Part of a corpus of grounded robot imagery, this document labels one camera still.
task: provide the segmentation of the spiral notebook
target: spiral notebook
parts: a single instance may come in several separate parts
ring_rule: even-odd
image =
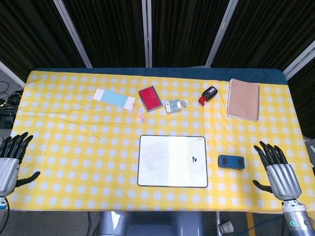
[[[259,84],[231,79],[227,116],[251,121],[259,118]]]

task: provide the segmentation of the red card case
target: red card case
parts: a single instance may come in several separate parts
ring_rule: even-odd
[[[157,109],[163,106],[158,94],[153,86],[144,88],[139,91],[140,99],[144,105],[147,112]]]

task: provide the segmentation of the silver device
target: silver device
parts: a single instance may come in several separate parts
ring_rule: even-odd
[[[8,137],[0,146],[0,221],[7,208],[5,197],[11,194],[15,187],[34,181],[40,174],[38,171],[29,178],[18,179],[26,148],[33,138],[33,135],[27,136],[28,132],[14,138]]]
[[[257,146],[254,148],[265,167],[270,186],[261,185],[257,180],[253,180],[253,183],[260,190],[273,193],[283,201],[283,214],[292,236],[315,236],[305,205],[297,201],[302,190],[292,166],[279,147],[263,142],[260,144],[264,151]]]
[[[179,99],[170,100],[165,103],[166,112],[178,112],[182,109],[182,104]]]

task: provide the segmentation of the dark curtain panel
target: dark curtain panel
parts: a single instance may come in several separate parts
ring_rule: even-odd
[[[154,67],[205,65],[228,0],[152,0]]]
[[[84,67],[52,0],[1,0],[0,15],[0,60],[24,82],[39,67]]]
[[[314,0],[240,0],[211,67],[284,70],[314,40]]]
[[[141,0],[63,0],[93,67],[145,67]]]
[[[315,139],[315,58],[288,80],[304,136]]]

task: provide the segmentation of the small bottle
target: small bottle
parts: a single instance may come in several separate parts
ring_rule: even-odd
[[[209,87],[207,90],[205,90],[201,97],[199,98],[198,102],[204,106],[205,105],[205,101],[209,101],[211,98],[213,98],[216,94],[218,93],[218,90],[211,86]]]

